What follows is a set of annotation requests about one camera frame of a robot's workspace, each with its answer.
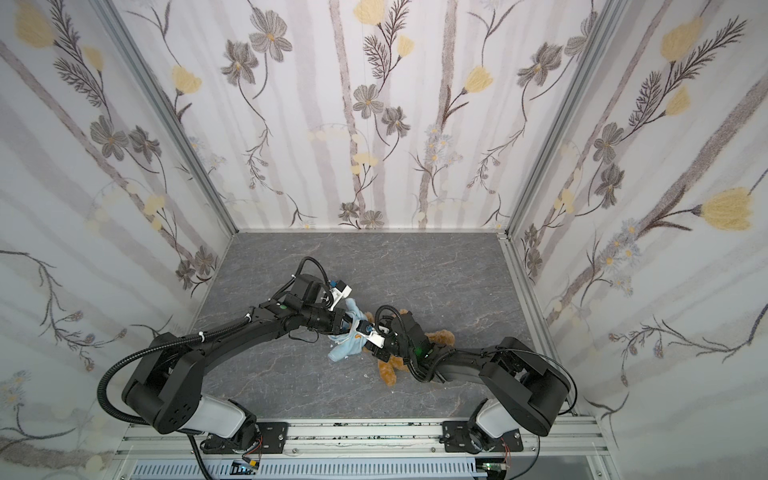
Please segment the light blue teddy hoodie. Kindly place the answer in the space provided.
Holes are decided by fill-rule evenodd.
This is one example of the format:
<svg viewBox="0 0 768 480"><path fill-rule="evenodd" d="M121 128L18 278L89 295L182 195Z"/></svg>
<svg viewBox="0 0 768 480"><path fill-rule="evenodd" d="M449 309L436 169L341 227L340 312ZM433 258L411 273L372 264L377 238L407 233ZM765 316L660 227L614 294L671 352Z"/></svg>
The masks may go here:
<svg viewBox="0 0 768 480"><path fill-rule="evenodd" d="M353 298L347 298L345 304L346 313L350 318L349 331L330 336L334 346L328 353L328 358L332 362L339 362L349 356L360 354L372 331L370 320L357 306L356 301Z"/></svg>

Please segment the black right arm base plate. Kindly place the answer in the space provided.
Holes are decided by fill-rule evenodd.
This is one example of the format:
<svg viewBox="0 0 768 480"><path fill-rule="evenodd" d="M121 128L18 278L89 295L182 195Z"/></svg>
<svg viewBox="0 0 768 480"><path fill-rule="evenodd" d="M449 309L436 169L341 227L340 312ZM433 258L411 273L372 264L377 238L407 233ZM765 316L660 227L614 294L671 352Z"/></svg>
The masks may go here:
<svg viewBox="0 0 768 480"><path fill-rule="evenodd" d="M441 423L439 443L446 453L517 453L524 450L519 430L511 430L499 438L492 438L468 420L446 420Z"/></svg>

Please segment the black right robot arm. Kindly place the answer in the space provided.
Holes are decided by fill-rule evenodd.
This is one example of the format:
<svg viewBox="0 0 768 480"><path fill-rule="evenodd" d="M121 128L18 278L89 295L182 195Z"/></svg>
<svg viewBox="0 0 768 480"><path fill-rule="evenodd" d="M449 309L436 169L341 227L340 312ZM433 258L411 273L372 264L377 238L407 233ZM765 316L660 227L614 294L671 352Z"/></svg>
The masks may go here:
<svg viewBox="0 0 768 480"><path fill-rule="evenodd" d="M459 349L428 337L411 312L383 306L371 315L366 347L381 361L399 358L421 383L471 382L485 386L525 430L547 436L572 380L552 361L515 337L479 349Z"/></svg>

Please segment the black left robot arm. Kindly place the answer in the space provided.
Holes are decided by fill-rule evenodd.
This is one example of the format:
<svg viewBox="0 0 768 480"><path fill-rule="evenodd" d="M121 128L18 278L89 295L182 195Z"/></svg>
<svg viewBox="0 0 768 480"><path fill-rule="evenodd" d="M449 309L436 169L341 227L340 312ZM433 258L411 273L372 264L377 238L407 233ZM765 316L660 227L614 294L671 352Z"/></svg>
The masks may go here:
<svg viewBox="0 0 768 480"><path fill-rule="evenodd" d="M122 392L123 403L160 434L197 431L225 439L255 434L253 415L203 393L207 374L246 350L305 328L319 335L350 331L340 302L352 289L300 274L286 292L250 308L240 320L195 335L158 338Z"/></svg>

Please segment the brown teddy bear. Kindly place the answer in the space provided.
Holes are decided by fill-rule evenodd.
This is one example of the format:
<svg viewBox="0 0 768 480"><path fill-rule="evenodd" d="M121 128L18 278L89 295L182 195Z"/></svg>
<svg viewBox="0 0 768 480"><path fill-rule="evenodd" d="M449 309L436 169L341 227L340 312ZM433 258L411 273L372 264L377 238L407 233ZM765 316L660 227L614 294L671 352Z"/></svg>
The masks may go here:
<svg viewBox="0 0 768 480"><path fill-rule="evenodd" d="M371 312L366 312L365 315L370 320L371 324L378 331L377 321L384 315L394 313L392 309L385 309L383 313L378 316ZM411 313L410 311L401 309L399 313ZM455 336L448 330L438 330L436 332L425 333L428 339L432 342L432 351L429 356L422 362L415 363L408 360L403 361L399 357L392 356L388 362L383 362L375 358L371 352L371 343L366 343L364 349L367 350L376 360L381 380L387 387L393 387L397 382L398 371L408 371L419 382L428 383L436 379L436 370L432 368L432 362L437 360L442 355L443 348L451 349L455 345Z"/></svg>

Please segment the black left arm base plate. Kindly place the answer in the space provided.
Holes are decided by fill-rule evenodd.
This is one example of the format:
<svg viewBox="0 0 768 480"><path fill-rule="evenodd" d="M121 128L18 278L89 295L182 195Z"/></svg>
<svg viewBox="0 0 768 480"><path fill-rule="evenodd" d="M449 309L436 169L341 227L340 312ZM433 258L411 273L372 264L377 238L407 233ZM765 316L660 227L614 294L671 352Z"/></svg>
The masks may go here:
<svg viewBox="0 0 768 480"><path fill-rule="evenodd" d="M281 454L288 428L288 422L246 422L232 438L208 435L200 448L205 454Z"/></svg>

